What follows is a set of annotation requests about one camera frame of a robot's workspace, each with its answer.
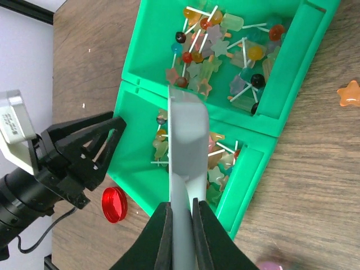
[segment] wood grain surface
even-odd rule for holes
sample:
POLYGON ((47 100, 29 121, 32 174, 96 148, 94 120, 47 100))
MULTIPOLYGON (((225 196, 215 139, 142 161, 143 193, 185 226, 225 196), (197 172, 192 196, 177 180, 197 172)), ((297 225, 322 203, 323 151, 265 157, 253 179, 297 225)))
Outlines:
MULTIPOLYGON (((114 108, 138 5, 68 0, 55 14, 55 123, 114 108)), ((253 261, 360 269, 360 108, 340 107, 336 93, 360 80, 359 10, 359 0, 340 4, 245 215, 235 243, 253 261)), ((87 192, 92 202, 53 230, 61 270, 109 269, 148 221, 129 199, 127 218, 110 224, 100 205, 109 185, 106 177, 87 192)), ((70 207, 58 203, 54 218, 70 207)))

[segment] red round candy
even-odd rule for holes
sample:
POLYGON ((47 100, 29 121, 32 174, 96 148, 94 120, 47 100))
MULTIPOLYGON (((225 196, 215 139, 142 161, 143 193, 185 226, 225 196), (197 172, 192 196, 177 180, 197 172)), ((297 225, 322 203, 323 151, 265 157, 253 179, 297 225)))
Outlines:
POLYGON ((204 30, 206 30, 208 27, 211 27, 213 24, 211 21, 208 21, 208 18, 203 18, 200 21, 200 26, 201 28, 203 28, 204 30))
POLYGON ((102 211, 111 223, 122 221, 128 212, 128 201, 120 187, 108 187, 102 194, 102 211))
POLYGON ((239 157, 239 154, 240 154, 240 149, 236 150, 234 153, 235 160, 237 160, 237 158, 239 157))
POLYGON ((175 84, 181 88, 185 88, 187 86, 187 79, 185 77, 179 77, 175 84))
POLYGON ((269 31, 269 39, 271 41, 279 41, 281 39, 281 35, 285 33, 286 29, 281 24, 275 25, 269 31))
POLYGON ((187 64, 191 63, 191 61, 192 61, 191 53, 184 52, 184 54, 182 55, 182 60, 187 64))

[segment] green plastic tray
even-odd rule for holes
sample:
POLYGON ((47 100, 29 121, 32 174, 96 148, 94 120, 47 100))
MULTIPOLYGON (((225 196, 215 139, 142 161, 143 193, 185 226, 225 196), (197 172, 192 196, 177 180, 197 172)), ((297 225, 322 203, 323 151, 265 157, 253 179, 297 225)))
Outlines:
MULTIPOLYGON (((183 9, 199 7, 201 1, 142 0, 124 64, 115 116, 123 117, 128 126, 109 175, 149 215, 160 202, 169 199, 168 174, 150 164, 150 160, 158 109, 167 108, 165 69, 173 61, 170 47, 175 42, 175 32, 182 29, 185 21, 183 9)), ((240 72, 238 67, 226 61, 209 82, 213 90, 205 104, 210 130, 226 135, 228 143, 243 143, 221 202, 213 207, 232 238, 339 3, 340 0, 209 0, 204 7, 211 11, 219 5, 222 12, 243 17, 245 25, 263 23, 273 14, 293 18, 254 116, 232 107, 227 100, 229 83, 240 72)), ((230 44, 241 39, 246 30, 231 33, 230 44)))

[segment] red bottle cap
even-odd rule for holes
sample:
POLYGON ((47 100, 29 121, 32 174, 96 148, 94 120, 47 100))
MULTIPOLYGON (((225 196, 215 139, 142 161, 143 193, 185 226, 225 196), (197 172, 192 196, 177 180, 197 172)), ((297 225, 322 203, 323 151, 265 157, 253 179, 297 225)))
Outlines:
POLYGON ((120 187, 108 187, 102 194, 102 211, 111 223, 122 221, 128 212, 128 201, 120 187))

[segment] white wall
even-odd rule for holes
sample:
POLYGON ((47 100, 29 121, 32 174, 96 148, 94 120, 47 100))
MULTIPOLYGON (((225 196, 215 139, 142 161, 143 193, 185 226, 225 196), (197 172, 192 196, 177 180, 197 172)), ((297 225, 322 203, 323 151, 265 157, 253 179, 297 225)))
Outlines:
POLYGON ((66 0, 26 0, 29 3, 37 5, 39 7, 45 8, 46 10, 50 10, 55 12, 61 7, 62 4, 66 2, 66 0))
MULTIPOLYGON (((52 123, 52 70, 53 27, 0 8, 0 91, 21 91, 37 133, 52 123)), ((0 152, 0 178, 14 168, 0 152)), ((28 227, 21 234, 23 248, 32 246, 50 224, 51 218, 45 217, 28 227)), ((43 270, 51 234, 30 254, 18 252, 17 240, 9 248, 10 259, 0 262, 1 270, 43 270)))

